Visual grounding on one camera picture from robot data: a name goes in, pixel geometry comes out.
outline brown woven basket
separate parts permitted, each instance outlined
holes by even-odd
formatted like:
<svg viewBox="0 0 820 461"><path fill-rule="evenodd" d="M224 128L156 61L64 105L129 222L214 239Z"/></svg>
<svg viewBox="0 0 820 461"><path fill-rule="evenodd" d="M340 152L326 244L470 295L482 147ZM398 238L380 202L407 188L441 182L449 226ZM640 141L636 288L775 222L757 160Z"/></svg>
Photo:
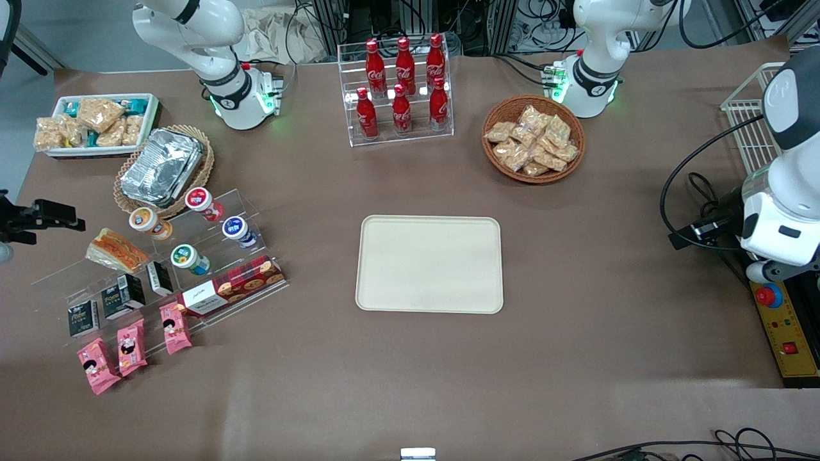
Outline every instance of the brown woven basket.
<svg viewBox="0 0 820 461"><path fill-rule="evenodd" d="M500 121L518 122L518 117L522 114L522 112L524 112L524 107L528 104L532 104L532 107L538 109L539 112L560 116L562 120L564 120L564 122L566 122L572 129L569 137L578 147L578 157L567 165L566 170L560 172L547 171L543 175L527 176L522 173L516 173L515 171L505 167L493 153L494 145L484 137L484 133L490 131L490 128ZM578 120L578 117L576 117L575 114L570 112L570 110L563 105L558 104L545 96L520 94L509 99L504 99L497 106L493 107L489 114L487 114L487 118L484 119L484 128L481 130L481 145L484 146L484 153L487 155L490 162L492 162L492 164L495 165L495 167L498 168L503 174L513 178L514 180L519 180L530 184L549 184L568 176L570 173L575 171L576 168L578 168L581 160L584 159L584 151L586 151L586 137L584 136L584 127L581 126L581 122Z"/></svg>
<svg viewBox="0 0 820 461"><path fill-rule="evenodd" d="M143 152L143 146L139 146L137 151L132 153L130 157L128 157L128 160L125 161L125 164L120 168L120 172L117 173L116 179L114 180L114 200L116 201L116 204L120 206L122 211L130 214L139 207L149 207L157 212L157 215L161 218L168 219L174 217L185 210L185 196L188 195L188 191L194 187L203 187L207 183L208 177L211 176L211 170L213 169L213 149L211 148L211 142L208 141L207 136L201 130L187 125L171 125L168 127L168 130L173 130L178 133L182 133L183 135L188 135L192 138L199 139L203 146L205 146L205 158L202 159L194 172L194 178L191 180L188 189L168 208L157 208L148 203L126 197L125 194L122 193L122 176L126 171L128 171L129 168L131 168L131 165L134 165L134 162L137 161L139 154Z"/></svg>

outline red button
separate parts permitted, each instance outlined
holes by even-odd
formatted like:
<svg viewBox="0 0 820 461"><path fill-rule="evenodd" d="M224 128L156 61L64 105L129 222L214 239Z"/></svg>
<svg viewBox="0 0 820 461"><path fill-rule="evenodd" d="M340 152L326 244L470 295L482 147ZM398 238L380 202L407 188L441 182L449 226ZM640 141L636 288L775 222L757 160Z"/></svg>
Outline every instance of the red button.
<svg viewBox="0 0 820 461"><path fill-rule="evenodd" d="M771 306L777 301L774 290L767 286L761 286L754 291L754 298L764 306Z"/></svg>

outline coca-cola bottle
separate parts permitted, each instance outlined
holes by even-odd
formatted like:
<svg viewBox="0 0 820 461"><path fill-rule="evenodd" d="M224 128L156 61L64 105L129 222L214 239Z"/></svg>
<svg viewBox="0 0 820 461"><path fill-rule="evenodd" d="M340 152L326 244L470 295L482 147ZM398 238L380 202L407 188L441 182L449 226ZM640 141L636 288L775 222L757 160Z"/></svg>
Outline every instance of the coca-cola bottle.
<svg viewBox="0 0 820 461"><path fill-rule="evenodd" d="M444 76L444 52L441 51L441 34L433 34L427 54L427 94L433 91L433 79L439 76Z"/></svg>
<svg viewBox="0 0 820 461"><path fill-rule="evenodd" d="M362 134L366 141L372 141L379 137L379 122L376 120L376 108L373 102L367 98L367 88L356 89L359 101L356 104L356 113L359 117L359 126L362 127Z"/></svg>
<svg viewBox="0 0 820 461"><path fill-rule="evenodd" d="M393 125L396 127L396 135L403 138L412 130L410 102L405 95L403 84L397 83L393 89L396 91L396 97L393 99Z"/></svg>
<svg viewBox="0 0 820 461"><path fill-rule="evenodd" d="M407 94L416 94L416 63L410 54L410 39L399 38L399 55L396 57L396 79L404 85Z"/></svg>
<svg viewBox="0 0 820 461"><path fill-rule="evenodd" d="M379 43L369 39L365 43L367 60L364 69L367 72L367 82L370 83L370 92L374 99L387 98L387 79L385 78L385 62L379 55Z"/></svg>
<svg viewBox="0 0 820 461"><path fill-rule="evenodd" d="M430 95L430 128L444 131L447 128L447 94L444 92L444 77L435 77L433 93Z"/></svg>

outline brown table surface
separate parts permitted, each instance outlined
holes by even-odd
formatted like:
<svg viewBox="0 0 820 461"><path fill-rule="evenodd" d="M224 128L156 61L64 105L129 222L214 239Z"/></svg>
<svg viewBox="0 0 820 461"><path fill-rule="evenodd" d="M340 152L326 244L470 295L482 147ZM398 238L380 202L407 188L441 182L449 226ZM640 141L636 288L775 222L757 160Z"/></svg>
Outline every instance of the brown table surface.
<svg viewBox="0 0 820 461"><path fill-rule="evenodd" d="M509 180L481 150L485 114L535 90L490 58L453 63L454 137L356 149L335 65L299 68L282 116L248 132L214 116L191 72L60 72L58 95L150 92L164 126L204 130L216 150L209 189L238 187L260 209L292 285L94 396L30 283L82 258L99 228L122 227L122 159L37 155L18 203L74 204L89 231L41 232L0 269L0 458L396 459L434 446L443 460L566 460L747 425L819 451L820 391L780 388L744 287L714 254L674 251L658 216L671 169L726 127L719 103L786 50L775 40L630 57L617 99L583 122L583 164L541 187ZM719 192L744 177L731 143L691 168ZM686 224L698 205L681 178L672 220ZM371 214L497 219L503 309L359 309Z"/></svg>

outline yellow control panel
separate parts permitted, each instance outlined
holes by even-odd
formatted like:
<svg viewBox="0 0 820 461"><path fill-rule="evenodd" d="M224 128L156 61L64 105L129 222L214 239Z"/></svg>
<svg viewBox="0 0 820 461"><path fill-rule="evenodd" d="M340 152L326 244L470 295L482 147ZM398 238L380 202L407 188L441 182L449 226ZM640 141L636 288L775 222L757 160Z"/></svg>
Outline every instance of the yellow control panel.
<svg viewBox="0 0 820 461"><path fill-rule="evenodd" d="M781 376L817 377L817 364L786 288L782 283L760 285L750 282L749 285Z"/></svg>

